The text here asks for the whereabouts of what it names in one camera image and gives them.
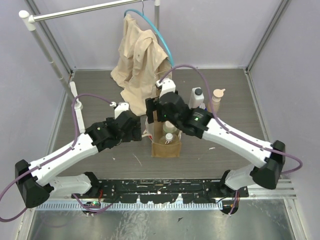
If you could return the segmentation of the green bottle beige cap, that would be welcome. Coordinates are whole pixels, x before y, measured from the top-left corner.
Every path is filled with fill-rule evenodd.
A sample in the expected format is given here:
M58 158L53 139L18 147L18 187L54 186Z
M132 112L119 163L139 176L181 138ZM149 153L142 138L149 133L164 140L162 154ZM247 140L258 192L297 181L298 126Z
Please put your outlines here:
M178 135L180 130L177 127L175 127L171 122L165 121L162 127L162 132L164 135L168 133Z

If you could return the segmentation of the white bottle black cap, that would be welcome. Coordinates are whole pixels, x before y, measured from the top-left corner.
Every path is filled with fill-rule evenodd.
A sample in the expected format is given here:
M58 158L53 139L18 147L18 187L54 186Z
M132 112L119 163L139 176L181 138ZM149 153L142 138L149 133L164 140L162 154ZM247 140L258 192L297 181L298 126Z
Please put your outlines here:
M204 101L204 95L203 91L200 87L194 87L191 90L190 98L189 98L189 108L197 108L203 103Z

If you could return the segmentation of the brown canvas bag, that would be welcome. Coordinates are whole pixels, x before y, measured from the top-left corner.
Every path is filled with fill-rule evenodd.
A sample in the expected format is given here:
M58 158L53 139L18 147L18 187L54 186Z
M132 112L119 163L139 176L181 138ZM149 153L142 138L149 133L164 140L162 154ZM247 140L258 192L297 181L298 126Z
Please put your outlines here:
M154 113L154 123L148 124L147 118L145 120L145 130L142 133L142 137L148 137L151 140L151 156L154 158L178 158L182 148L182 131L179 130L179 142L176 144L159 144L159 140L163 134L163 124L158 120L157 112Z

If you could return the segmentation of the beige pink bottle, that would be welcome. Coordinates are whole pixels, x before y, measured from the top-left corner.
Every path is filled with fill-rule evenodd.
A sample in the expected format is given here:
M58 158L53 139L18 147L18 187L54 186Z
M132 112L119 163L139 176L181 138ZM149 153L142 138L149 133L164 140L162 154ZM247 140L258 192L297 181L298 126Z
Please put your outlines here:
M207 104L207 110L210 113L217 113L220 108L221 99L224 96L225 89L215 89L212 92L212 97Z

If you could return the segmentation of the blue cap bottle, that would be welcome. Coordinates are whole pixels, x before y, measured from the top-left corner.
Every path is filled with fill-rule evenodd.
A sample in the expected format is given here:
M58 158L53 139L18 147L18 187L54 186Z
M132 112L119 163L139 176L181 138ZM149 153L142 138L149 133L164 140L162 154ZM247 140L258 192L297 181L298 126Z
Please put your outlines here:
M206 104L205 104L204 102L202 102L202 103L199 105L199 108L207 111L207 107L206 107Z

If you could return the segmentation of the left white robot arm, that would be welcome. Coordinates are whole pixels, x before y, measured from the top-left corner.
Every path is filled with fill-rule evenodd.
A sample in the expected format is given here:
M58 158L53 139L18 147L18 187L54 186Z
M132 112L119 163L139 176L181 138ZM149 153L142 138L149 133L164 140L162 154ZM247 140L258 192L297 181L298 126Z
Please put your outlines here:
M95 198L101 184L93 172L78 176L60 177L59 174L79 161L112 149L121 143L141 141L141 118L130 110L118 117L95 122L76 139L41 159L15 164L17 187L28 209L35 208L50 197L84 195Z

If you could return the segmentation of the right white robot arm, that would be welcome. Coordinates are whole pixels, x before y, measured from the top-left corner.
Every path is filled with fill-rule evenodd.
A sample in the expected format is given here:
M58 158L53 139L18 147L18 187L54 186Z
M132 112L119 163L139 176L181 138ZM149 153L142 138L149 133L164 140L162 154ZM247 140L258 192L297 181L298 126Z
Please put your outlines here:
M219 184L223 196L231 197L240 188L254 184L269 190L276 188L285 164L283 142L270 143L247 135L202 108L189 108L175 92L147 98L145 105L148 123L169 121L184 134L217 143L250 162L246 167L224 172Z

